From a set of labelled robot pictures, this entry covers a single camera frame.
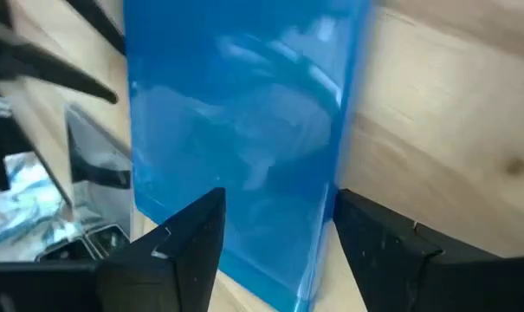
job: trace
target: plywood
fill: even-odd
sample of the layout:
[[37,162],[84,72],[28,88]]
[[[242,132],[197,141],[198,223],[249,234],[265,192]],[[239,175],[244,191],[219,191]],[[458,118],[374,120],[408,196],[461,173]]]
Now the plywood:
[[120,100],[118,105],[109,105],[87,94],[25,79],[29,92],[48,97],[41,101],[51,103],[49,110],[55,115],[61,113],[63,103],[81,105],[115,138],[130,145],[125,57],[62,0],[10,0],[10,3],[19,34],[102,81],[118,94]]
[[524,59],[382,10],[345,186],[524,255]]
[[418,22],[524,57],[524,0],[382,0]]

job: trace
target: aluminum foil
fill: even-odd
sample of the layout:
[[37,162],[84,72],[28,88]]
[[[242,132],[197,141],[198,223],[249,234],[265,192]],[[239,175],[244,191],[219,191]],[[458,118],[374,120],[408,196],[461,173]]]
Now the aluminum foil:
[[0,262],[34,261],[49,246],[80,236],[70,207],[34,153],[5,157],[10,189],[0,192]]

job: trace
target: transparent plastic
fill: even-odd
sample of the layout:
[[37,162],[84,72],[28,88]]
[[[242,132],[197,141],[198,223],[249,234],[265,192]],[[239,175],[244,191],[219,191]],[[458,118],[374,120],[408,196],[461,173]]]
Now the transparent plastic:
[[311,308],[370,0],[126,1],[133,183],[160,223],[227,190],[220,269]]

